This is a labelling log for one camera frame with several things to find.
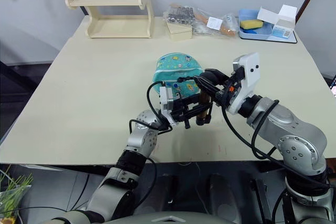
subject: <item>cartoon print pouch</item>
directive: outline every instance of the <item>cartoon print pouch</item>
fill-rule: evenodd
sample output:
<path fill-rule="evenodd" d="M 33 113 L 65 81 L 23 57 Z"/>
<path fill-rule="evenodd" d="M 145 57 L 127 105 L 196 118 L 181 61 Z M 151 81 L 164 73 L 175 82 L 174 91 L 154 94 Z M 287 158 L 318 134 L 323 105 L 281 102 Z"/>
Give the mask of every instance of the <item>cartoon print pouch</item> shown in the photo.
<path fill-rule="evenodd" d="M 156 63 L 156 71 L 153 82 L 164 81 L 167 87 L 171 87 L 174 99 L 180 93 L 182 98 L 199 92 L 199 88 L 194 80 L 177 82 L 179 77 L 198 76 L 203 72 L 200 64 L 190 55 L 181 52 L 173 52 L 162 56 Z M 160 85 L 155 85 L 154 89 L 160 93 Z"/>

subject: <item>blue tray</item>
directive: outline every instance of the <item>blue tray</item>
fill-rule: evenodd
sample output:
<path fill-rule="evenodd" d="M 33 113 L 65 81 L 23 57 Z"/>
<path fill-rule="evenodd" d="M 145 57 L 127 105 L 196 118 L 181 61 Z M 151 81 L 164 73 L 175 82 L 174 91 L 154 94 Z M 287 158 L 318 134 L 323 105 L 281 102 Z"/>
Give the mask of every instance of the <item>blue tray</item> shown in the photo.
<path fill-rule="evenodd" d="M 243 20 L 257 19 L 259 10 L 250 10 L 250 9 L 241 9 L 238 12 L 239 23 Z M 239 27 L 239 36 L 242 39 L 259 39 L 266 40 L 269 36 L 272 35 L 273 25 L 268 22 L 264 22 L 263 27 L 253 29 L 256 34 L 245 33 L 241 27 Z"/>

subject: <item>beige tabletop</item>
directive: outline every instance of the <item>beige tabletop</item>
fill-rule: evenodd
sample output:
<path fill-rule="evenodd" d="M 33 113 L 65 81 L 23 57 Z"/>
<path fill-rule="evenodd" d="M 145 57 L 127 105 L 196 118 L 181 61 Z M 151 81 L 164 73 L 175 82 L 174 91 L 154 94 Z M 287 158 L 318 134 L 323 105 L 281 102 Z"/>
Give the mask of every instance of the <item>beige tabletop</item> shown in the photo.
<path fill-rule="evenodd" d="M 311 56 L 297 44 L 194 36 L 173 42 L 162 18 L 152 39 L 90 39 L 88 17 L 50 66 L 42 82 L 0 146 L 0 163 L 114 164 L 129 136 L 128 121 L 148 109 L 145 93 L 156 61 L 170 52 L 193 56 L 203 68 L 232 72 L 232 61 L 259 52 L 261 79 L 255 93 L 279 99 L 303 121 L 325 133 L 325 157 L 336 157 L 336 99 Z M 159 107 L 156 93 L 153 104 Z M 229 116 L 246 139 L 253 129 L 240 115 Z M 268 151 L 263 139 L 257 146 Z M 247 161 L 252 151 L 229 130 L 216 106 L 212 122 L 178 125 L 160 135 L 152 157 L 157 162 Z M 281 158 L 279 153 L 274 157 Z"/>

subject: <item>wooden shelf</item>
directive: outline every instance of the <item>wooden shelf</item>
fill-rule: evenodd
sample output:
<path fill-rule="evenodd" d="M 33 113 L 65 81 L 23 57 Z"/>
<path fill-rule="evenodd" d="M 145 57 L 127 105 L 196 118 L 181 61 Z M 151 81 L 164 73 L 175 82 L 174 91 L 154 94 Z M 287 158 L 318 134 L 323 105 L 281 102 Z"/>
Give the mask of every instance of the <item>wooden shelf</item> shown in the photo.
<path fill-rule="evenodd" d="M 153 9 L 151 0 L 66 0 L 70 9 L 85 6 L 90 15 L 86 34 L 90 38 L 151 38 Z M 139 6 L 148 15 L 101 15 L 97 6 Z"/>

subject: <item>yellow sponge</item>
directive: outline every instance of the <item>yellow sponge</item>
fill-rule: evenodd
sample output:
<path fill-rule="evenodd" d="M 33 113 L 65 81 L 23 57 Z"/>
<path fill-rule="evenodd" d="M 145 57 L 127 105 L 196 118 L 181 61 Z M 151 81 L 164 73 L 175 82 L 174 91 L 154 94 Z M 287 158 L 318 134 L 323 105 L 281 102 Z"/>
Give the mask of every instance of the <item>yellow sponge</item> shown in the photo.
<path fill-rule="evenodd" d="M 242 29 L 254 29 L 262 27 L 264 22 L 258 19 L 244 20 L 240 22 L 240 27 Z"/>

